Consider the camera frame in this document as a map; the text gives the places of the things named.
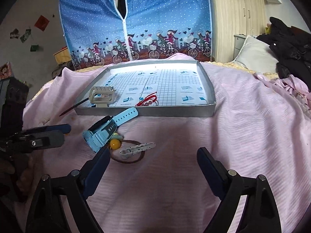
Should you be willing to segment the grey bedside cabinet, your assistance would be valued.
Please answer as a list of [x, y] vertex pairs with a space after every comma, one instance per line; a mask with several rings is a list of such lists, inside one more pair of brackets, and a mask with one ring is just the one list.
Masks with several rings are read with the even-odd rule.
[[246, 35], [244, 34], [235, 34], [234, 35], [234, 47], [233, 47], [233, 59], [237, 57], [239, 54], [241, 48], [243, 47], [243, 44], [246, 40]]

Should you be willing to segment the white pillow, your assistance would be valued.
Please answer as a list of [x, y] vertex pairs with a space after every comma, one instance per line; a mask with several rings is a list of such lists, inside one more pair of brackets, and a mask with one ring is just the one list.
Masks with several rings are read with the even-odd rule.
[[232, 63], [259, 73], [276, 73], [278, 59], [269, 45], [257, 38], [247, 35], [246, 39]]

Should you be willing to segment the black jacket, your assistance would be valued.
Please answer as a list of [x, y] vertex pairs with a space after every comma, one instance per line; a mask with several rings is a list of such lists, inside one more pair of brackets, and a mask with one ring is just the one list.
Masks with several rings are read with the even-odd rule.
[[288, 27], [278, 18], [269, 20], [269, 32], [257, 36], [257, 39], [268, 44], [275, 55], [279, 78], [293, 75], [310, 88], [310, 34]]

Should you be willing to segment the wooden wardrobe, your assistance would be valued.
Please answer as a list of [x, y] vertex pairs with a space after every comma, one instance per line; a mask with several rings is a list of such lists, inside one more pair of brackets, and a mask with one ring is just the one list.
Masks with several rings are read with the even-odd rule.
[[257, 36], [265, 31], [264, 0], [210, 0], [212, 13], [212, 57], [233, 60], [235, 35]]

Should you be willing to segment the blue kids smartwatch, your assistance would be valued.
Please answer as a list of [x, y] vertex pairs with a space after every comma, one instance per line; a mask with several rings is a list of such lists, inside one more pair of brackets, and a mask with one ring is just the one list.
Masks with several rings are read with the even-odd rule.
[[119, 126], [138, 116], [135, 107], [126, 109], [116, 116], [105, 116], [88, 130], [83, 132], [83, 138], [88, 146], [97, 153], [110, 140]]

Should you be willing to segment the small wooden cabinet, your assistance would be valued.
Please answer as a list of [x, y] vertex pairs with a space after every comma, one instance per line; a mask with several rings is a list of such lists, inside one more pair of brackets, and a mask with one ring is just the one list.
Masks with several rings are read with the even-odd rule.
[[53, 54], [53, 56], [58, 65], [71, 61], [71, 55], [67, 47], [63, 47], [61, 50]]

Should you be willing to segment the pink bed sheet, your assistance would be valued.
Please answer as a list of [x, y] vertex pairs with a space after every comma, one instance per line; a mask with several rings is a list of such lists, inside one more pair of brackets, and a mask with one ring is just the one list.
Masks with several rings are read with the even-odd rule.
[[196, 160], [205, 147], [242, 176], [265, 175], [283, 232], [310, 204], [310, 108], [260, 75], [204, 63], [216, 93], [210, 118], [136, 117], [126, 139], [154, 142], [132, 165], [111, 161], [88, 204], [105, 232], [203, 232], [219, 199]]

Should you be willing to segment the beige hair claw clip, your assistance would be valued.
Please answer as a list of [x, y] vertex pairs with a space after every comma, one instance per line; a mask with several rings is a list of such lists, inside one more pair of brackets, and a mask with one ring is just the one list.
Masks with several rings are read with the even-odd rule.
[[116, 92], [111, 86], [93, 86], [90, 89], [89, 100], [91, 104], [107, 107], [115, 102]]

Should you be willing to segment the silver tray with grid sheet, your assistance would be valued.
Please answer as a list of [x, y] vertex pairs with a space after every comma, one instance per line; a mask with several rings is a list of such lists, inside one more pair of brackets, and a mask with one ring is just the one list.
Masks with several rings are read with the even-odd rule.
[[93, 86], [111, 86], [113, 104], [99, 107], [86, 101], [75, 108], [78, 115], [117, 115], [136, 107], [141, 116], [211, 117], [216, 107], [213, 84], [195, 60], [147, 60], [105, 68], [78, 95], [87, 98]]

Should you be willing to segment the red paper wall decoration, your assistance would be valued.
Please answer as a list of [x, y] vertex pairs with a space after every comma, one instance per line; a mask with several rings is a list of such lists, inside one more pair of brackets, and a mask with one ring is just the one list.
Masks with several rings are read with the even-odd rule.
[[45, 31], [46, 27], [49, 24], [49, 20], [44, 17], [43, 15], [41, 15], [38, 20], [36, 21], [36, 23], [34, 24], [34, 27], [40, 29], [42, 32]]

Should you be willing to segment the blue fabric wardrobe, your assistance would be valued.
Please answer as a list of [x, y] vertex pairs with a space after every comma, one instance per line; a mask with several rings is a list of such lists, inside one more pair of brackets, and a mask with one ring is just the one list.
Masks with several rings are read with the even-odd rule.
[[59, 0], [76, 70], [176, 53], [211, 58], [210, 0]]

